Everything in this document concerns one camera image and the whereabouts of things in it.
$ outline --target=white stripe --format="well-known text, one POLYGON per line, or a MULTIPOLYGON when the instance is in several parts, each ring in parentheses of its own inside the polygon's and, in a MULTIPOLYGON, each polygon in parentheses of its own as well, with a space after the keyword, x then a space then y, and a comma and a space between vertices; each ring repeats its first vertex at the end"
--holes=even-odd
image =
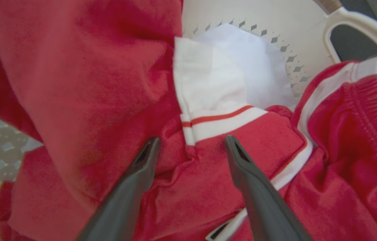
MULTIPOLYGON (((190 117, 187 114, 181 114, 181 122, 190 122, 190 117)), ((185 143, 190 146, 195 145, 193 130, 188 127, 182 127, 184 133, 185 143)))
POLYGON ((266 113, 267 111, 265 110, 252 107, 238 114, 237 116, 193 125, 192 128, 194 139, 196 142, 198 142, 211 137, 229 133, 230 131, 236 130, 266 113))
POLYGON ((356 73, 355 78, 352 78, 355 81, 367 76, 377 75, 377 57, 361 62, 356 73))
MULTIPOLYGON (((288 184, 306 162, 309 160, 313 150, 313 140, 310 137, 307 124, 316 108, 325 100, 328 96, 332 95, 346 82, 356 82, 367 76, 377 75, 377 57, 361 62, 359 64, 347 64, 335 75, 324 79, 318 87, 314 90, 312 95, 307 100, 301 111, 300 120, 297 128, 304 135, 307 144, 306 147, 300 151, 294 159, 274 178, 271 183, 276 190, 281 189, 288 184)), ((214 241, 227 241, 234 233, 239 229, 243 220, 248 215, 246 208, 242 209, 237 215, 237 220, 231 220, 230 223, 222 230, 222 232, 216 237, 214 241)))

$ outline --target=wooden handle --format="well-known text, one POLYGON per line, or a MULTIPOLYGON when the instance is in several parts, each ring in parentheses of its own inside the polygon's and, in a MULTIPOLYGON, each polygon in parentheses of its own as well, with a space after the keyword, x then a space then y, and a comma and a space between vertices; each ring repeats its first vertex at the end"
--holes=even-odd
POLYGON ((327 13, 332 14, 342 6, 340 0, 315 0, 315 2, 327 13))

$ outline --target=red clothing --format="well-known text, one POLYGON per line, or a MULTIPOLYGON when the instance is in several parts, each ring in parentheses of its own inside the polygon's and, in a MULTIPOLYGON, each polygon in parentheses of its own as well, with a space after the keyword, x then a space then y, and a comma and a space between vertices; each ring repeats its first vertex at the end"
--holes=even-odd
MULTIPOLYGON (((2 186, 2 239, 74 240, 144 141, 158 136, 134 240, 204 240, 244 207, 223 145, 232 134, 314 240, 377 240, 377 58, 319 74, 293 115, 248 105, 191 115, 173 82, 181 8, 176 0, 0 1, 0 118, 45 144, 2 186), (217 126, 232 130, 208 136, 217 126)), ((252 240, 247 221, 233 240, 252 240)))

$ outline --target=white laundry basket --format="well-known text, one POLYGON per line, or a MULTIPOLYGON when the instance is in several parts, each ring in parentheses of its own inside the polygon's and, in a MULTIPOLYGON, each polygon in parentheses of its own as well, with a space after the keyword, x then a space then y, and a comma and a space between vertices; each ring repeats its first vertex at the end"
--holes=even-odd
POLYGON ((377 22, 348 12, 338 0, 184 0, 183 36, 192 38, 230 23, 268 39, 284 54, 286 71, 298 102, 308 83, 340 59, 331 31, 349 25, 377 44, 377 22))

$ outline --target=white cloth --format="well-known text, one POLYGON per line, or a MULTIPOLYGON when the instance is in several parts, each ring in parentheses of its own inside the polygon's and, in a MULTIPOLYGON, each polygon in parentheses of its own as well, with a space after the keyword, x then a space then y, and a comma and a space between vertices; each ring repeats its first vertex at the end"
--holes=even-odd
POLYGON ((228 133, 266 113, 247 103, 243 72, 211 44, 175 38, 173 80, 187 145, 228 133))
POLYGON ((222 24, 193 38, 222 50, 242 71, 247 102, 265 109, 271 105, 295 108, 283 54, 265 39, 230 24, 222 24))

